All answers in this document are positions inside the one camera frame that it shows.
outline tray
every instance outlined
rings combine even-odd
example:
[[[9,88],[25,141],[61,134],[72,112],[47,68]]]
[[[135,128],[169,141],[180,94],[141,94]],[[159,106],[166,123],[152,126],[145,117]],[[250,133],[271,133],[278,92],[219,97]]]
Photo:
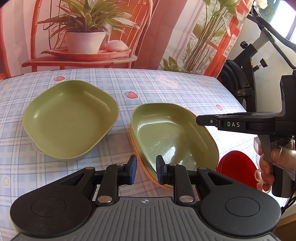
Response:
[[[42,51],[41,53],[49,53],[56,57],[66,58],[76,61],[101,61],[115,58],[126,58],[129,57],[129,53],[131,50],[127,50],[124,52],[107,52],[106,50],[99,50],[96,54],[76,54],[76,53],[68,53],[67,47],[59,47],[56,49],[49,49]]]
[[[25,131],[45,154],[62,161],[88,153],[115,124],[116,101],[81,81],[61,82],[34,99],[23,118]]]
[[[166,164],[181,164],[187,170],[208,167],[215,170],[219,161],[217,145],[196,116],[170,103],[138,106],[132,116],[130,134],[147,174],[158,184],[155,159],[162,155]]]

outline checkered tablecloth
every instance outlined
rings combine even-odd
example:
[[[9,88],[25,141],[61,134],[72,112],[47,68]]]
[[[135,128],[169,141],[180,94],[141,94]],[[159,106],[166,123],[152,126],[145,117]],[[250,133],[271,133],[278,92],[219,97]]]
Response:
[[[117,101],[120,110],[108,135],[78,161],[57,161],[36,152],[22,124],[28,104],[63,77],[62,81],[83,80],[104,90]],[[126,96],[129,91],[138,98],[129,99]],[[244,111],[215,78],[191,74],[138,69],[69,69],[29,73],[0,81],[0,241],[16,235],[9,210],[17,197],[87,166],[101,170],[111,164],[126,163],[129,156],[135,154],[129,137],[130,116],[135,107],[151,102],[175,103],[196,115]],[[215,127],[208,130],[217,143],[220,157],[239,150],[255,161],[254,135],[218,131]],[[172,196],[173,191],[156,186],[138,165],[135,184],[121,186],[119,195]]]

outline tablecloth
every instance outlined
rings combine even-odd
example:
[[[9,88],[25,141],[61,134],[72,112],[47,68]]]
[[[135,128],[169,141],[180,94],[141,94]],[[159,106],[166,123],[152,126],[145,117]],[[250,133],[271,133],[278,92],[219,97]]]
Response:
[[[22,119],[36,96],[66,80],[83,80],[104,90],[117,101],[120,113],[108,135],[86,157],[62,162],[35,151]],[[16,235],[9,210],[17,197],[87,166],[101,170],[126,163],[135,154],[129,136],[130,116],[138,105],[152,102],[175,103],[195,115],[245,111],[219,81],[200,75],[139,69],[69,69],[28,73],[1,81],[0,241]],[[254,135],[207,128],[217,143],[220,158],[239,150],[255,162]],[[121,186],[119,195],[172,196],[173,191],[156,186],[138,165],[135,184]]]

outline window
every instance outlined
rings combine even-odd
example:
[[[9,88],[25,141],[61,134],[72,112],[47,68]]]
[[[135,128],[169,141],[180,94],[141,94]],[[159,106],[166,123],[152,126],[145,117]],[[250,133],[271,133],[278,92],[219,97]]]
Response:
[[[283,37],[296,43],[296,12],[283,0],[268,0],[268,6],[261,9],[254,2],[262,17]]]

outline black clamp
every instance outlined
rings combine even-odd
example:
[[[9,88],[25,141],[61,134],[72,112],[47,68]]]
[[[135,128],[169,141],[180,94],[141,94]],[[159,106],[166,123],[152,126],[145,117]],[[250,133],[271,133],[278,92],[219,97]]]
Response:
[[[156,157],[156,172],[159,184],[174,187],[176,204],[194,208],[219,232],[251,237],[276,227],[281,213],[278,203],[252,187],[206,167],[189,171],[182,165],[165,164],[161,155]],[[200,201],[195,200],[192,185]]]
[[[118,187],[132,185],[137,158],[106,170],[86,167],[19,197],[10,216],[18,233],[31,237],[59,237],[85,223],[98,206],[118,202]],[[95,201],[97,185],[101,185]]]

